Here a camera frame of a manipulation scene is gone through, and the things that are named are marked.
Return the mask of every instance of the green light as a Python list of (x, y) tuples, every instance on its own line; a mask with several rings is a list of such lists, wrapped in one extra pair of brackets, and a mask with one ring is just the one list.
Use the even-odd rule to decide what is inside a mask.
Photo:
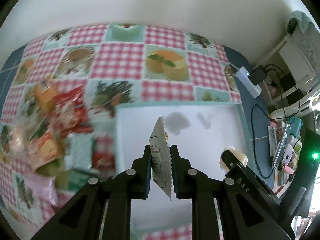
[(318, 159), (319, 158), (319, 154), (318, 153), (313, 153), (312, 154), (312, 157), (314, 160)]

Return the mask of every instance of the snack package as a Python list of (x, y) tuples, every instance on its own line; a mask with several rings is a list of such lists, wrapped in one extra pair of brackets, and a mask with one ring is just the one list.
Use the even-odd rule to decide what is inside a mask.
[(93, 143), (92, 167), (99, 171), (115, 171), (114, 141), (109, 135), (98, 136)]
[(93, 131), (84, 107), (83, 96), (84, 89), (83, 86), (80, 86), (52, 99), (55, 104), (55, 126), (60, 128), (63, 138), (71, 132), (89, 133)]
[(4, 125), (0, 130), (0, 160), (10, 163), (9, 127)]
[(92, 156), (92, 167), (98, 170), (110, 170), (114, 171), (115, 157), (113, 154), (94, 152)]
[(29, 87), (26, 89), (26, 93), (21, 102), (16, 123), (25, 127), (26, 138), (29, 140), (43, 118), (44, 115), (41, 112), (39, 102), (36, 98), (35, 89), (34, 87)]
[(28, 159), (32, 169), (39, 167), (62, 156), (63, 150), (48, 127), (47, 119), (43, 119), (28, 144)]
[(53, 110), (54, 102), (52, 101), (52, 98), (58, 95), (58, 89), (54, 84), (47, 78), (43, 79), (39, 84), (35, 85), (34, 93), (43, 112)]
[(66, 170), (87, 171), (92, 167), (93, 134), (70, 133), (65, 143), (67, 151), (64, 157)]
[(28, 173), (24, 175), (24, 182), (33, 194), (47, 200), (53, 206), (58, 205), (58, 195), (54, 187), (54, 177), (43, 177), (38, 174)]
[(163, 116), (159, 117), (149, 139), (153, 181), (171, 200), (171, 154), (164, 132)]
[(25, 127), (14, 124), (9, 131), (10, 155), (14, 158), (27, 156), (27, 140)]

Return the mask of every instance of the black cable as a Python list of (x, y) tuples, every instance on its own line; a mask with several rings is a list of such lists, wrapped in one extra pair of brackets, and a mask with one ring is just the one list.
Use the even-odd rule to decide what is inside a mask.
[(266, 65), (266, 66), (264, 67), (264, 70), (266, 70), (267, 67), (269, 67), (269, 66), (274, 66), (274, 67), (276, 67), (276, 68), (279, 69), (284, 75), (286, 75), (286, 73), (285, 73), (281, 68), (279, 68), (277, 65), (274, 65), (274, 64), (268, 64), (268, 65)]
[[(277, 67), (278, 69), (280, 69), (280, 70), (284, 73), (284, 71), (283, 71), (281, 68), (279, 68), (278, 66), (273, 65), (273, 64), (267, 65), (267, 66), (265, 67), (265, 69), (266, 69), (268, 66), (270, 66), (270, 65)], [(274, 68), (269, 68), (269, 69), (266, 71), (266, 73), (268, 73), (268, 72), (271, 71), (271, 70), (273, 70), (273, 71), (276, 73), (276, 75), (277, 75), (277, 77), (278, 77), (278, 79), (279, 79), (279, 82), (280, 82), (281, 79), (280, 79), (279, 73), (278, 73), (278, 71), (276, 71)], [(293, 124), (294, 121), (295, 121), (295, 119), (296, 119), (296, 114), (299, 113), (299, 111), (300, 111), (301, 96), (300, 96), (300, 94), (299, 94), (299, 108), (298, 108), (298, 111), (297, 111), (296, 113), (293, 113), (293, 114), (289, 115), (289, 116), (287, 116), (287, 115), (285, 114), (284, 104), (283, 104), (283, 98), (282, 98), (282, 93), (281, 93), (281, 91), (280, 91), (280, 98), (281, 98), (281, 104), (282, 104), (282, 109), (283, 109), (283, 113), (284, 113), (284, 118), (286, 119), (286, 121), (287, 121), (289, 124)], [(290, 117), (292, 117), (292, 116), (294, 116), (294, 119), (293, 119), (293, 121), (290, 123), (288, 119), (289, 119)]]
[[(267, 68), (268, 66), (274, 66), (274, 67), (276, 67), (277, 69), (279, 69), (284, 75), (286, 75), (285, 72), (284, 72), (281, 68), (279, 68), (278, 66), (276, 66), (276, 65), (274, 65), (274, 64), (268, 64), (268, 65), (266, 65), (266, 66), (264, 67), (264, 70), (266, 70), (266, 68)], [(271, 71), (271, 70), (273, 70), (274, 72), (276, 72), (276, 75), (277, 75), (277, 77), (278, 77), (278, 79), (279, 79), (279, 82), (280, 82), (279, 73), (278, 73), (278, 71), (276, 71), (274, 68), (269, 68), (268, 70), (266, 70), (266, 73), (268, 73), (268, 72)], [(284, 112), (284, 118), (285, 118), (286, 121), (289, 123), (288, 118), (294, 116), (294, 119), (293, 119), (292, 123), (289, 123), (289, 124), (293, 124), (294, 121), (295, 121), (295, 119), (296, 119), (296, 114), (299, 113), (299, 111), (300, 111), (301, 96), (300, 96), (300, 94), (299, 94), (299, 108), (298, 108), (298, 111), (297, 111), (296, 113), (294, 113), (294, 114), (289, 115), (289, 116), (286, 116), (286, 114), (285, 114), (284, 104), (283, 104), (283, 98), (282, 98), (282, 93), (281, 93), (281, 91), (280, 91), (280, 98), (281, 98), (281, 103), (282, 103), (282, 109), (283, 109), (283, 112)], [(260, 166), (259, 166), (259, 164), (258, 164), (257, 155), (256, 155), (256, 139), (255, 139), (254, 127), (253, 127), (253, 110), (254, 110), (255, 106), (259, 107), (260, 110), (263, 112), (263, 114), (264, 114), (270, 121), (272, 121), (272, 120), (277, 120), (277, 119), (283, 119), (283, 118), (270, 118), (269, 115), (266, 114), (266, 113), (263, 111), (263, 109), (261, 108), (261, 106), (259, 106), (258, 104), (255, 104), (255, 105), (252, 107), (252, 109), (251, 109), (251, 128), (252, 128), (252, 136), (253, 136), (253, 156), (254, 156), (254, 160), (255, 160), (255, 162), (256, 162), (256, 165), (257, 165), (257, 168), (258, 168), (258, 171), (259, 171), (261, 177), (263, 177), (264, 179), (269, 179), (269, 178), (271, 177), (271, 175), (273, 174), (275, 168), (274, 168), (274, 167), (272, 168), (272, 171), (271, 171), (271, 173), (270, 173), (269, 176), (264, 176), (264, 175), (262, 174), (262, 171), (261, 171)]]
[(302, 137), (300, 137), (300, 139), (294, 144), (293, 149), (295, 148), (295, 146), (297, 145), (297, 143), (302, 139)]
[(252, 128), (252, 136), (253, 136), (253, 156), (254, 156), (254, 160), (256, 162), (256, 165), (257, 165), (257, 168), (258, 168), (258, 171), (259, 171), (261, 177), (263, 177), (264, 179), (269, 179), (271, 177), (271, 175), (273, 174), (273, 171), (275, 170), (275, 168), (274, 167), (272, 168), (272, 171), (271, 171), (269, 176), (267, 176), (267, 177), (264, 176), (262, 174), (262, 171), (261, 171), (260, 166), (258, 164), (257, 155), (256, 155), (256, 139), (255, 139), (254, 127), (253, 127), (253, 110), (254, 110), (255, 106), (258, 106), (260, 108), (260, 110), (265, 114), (265, 116), (268, 117), (269, 120), (270, 120), (270, 117), (263, 111), (261, 106), (259, 106), (258, 104), (255, 104), (251, 109), (251, 128)]

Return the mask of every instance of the red gingham pattern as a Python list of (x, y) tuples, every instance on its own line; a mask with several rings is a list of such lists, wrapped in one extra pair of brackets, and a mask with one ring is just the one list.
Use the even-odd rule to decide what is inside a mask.
[(1, 114), (0, 122), (2, 124), (11, 124), (13, 118), (16, 117), (23, 89), (24, 85), (12, 86), (9, 89)]
[(101, 43), (107, 23), (82, 25), (71, 32), (68, 46)]
[(16, 197), (12, 184), (12, 169), (0, 161), (0, 193), (12, 206), (16, 207)]
[(27, 83), (37, 83), (47, 76), (51, 77), (61, 59), (63, 50), (60, 48), (40, 53)]
[(85, 86), (87, 84), (87, 79), (61, 79), (52, 81), (58, 88), (60, 93), (67, 93), (71, 90)]
[(54, 215), (54, 210), (51, 206), (51, 203), (43, 198), (39, 198), (40, 202), (40, 210), (41, 210), (41, 215), (42, 215), (42, 220), (43, 223), (45, 224), (46, 222), (49, 221), (51, 217)]
[(22, 58), (40, 53), (46, 38), (47, 37), (42, 37), (30, 41), (23, 51)]
[(229, 90), (219, 60), (193, 52), (188, 52), (188, 60), (189, 74), (194, 85)]
[(173, 228), (165, 231), (157, 231), (149, 234), (144, 234), (144, 240), (191, 240), (192, 225), (185, 225), (178, 228)]
[(91, 78), (141, 79), (143, 44), (102, 44), (93, 62)]
[(13, 159), (11, 162), (11, 167), (14, 171), (20, 174), (27, 174), (32, 171), (31, 165), (29, 164), (28, 160), (26, 159)]
[(193, 101), (192, 85), (160, 81), (142, 82), (142, 101)]
[(227, 58), (226, 52), (224, 51), (223, 45), (220, 45), (219, 43), (215, 42), (214, 46), (217, 50), (218, 59), (224, 62), (228, 62), (228, 58)]
[(230, 99), (231, 99), (231, 102), (236, 102), (241, 104), (240, 94), (230, 92)]
[(182, 31), (172, 28), (148, 25), (146, 44), (162, 45), (165, 47), (185, 49), (185, 37)]
[(106, 153), (110, 154), (112, 153), (112, 147), (113, 147), (113, 138), (109, 135), (106, 136), (99, 136), (95, 139), (96, 142), (96, 151), (98, 153)]

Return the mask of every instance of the stain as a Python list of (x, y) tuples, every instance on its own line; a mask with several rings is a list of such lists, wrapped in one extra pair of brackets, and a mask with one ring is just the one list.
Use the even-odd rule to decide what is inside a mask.
[(198, 113), (198, 114), (197, 114), (197, 118), (198, 118), (198, 120), (200, 121), (200, 123), (201, 123), (201, 125), (202, 125), (202, 127), (203, 127), (204, 129), (208, 130), (208, 129), (211, 128), (211, 117), (210, 117), (210, 116), (208, 116), (207, 118), (205, 118), (205, 117), (203, 116), (203, 114)]
[(179, 135), (184, 129), (190, 127), (190, 120), (181, 112), (173, 112), (164, 118), (164, 126), (167, 132)]

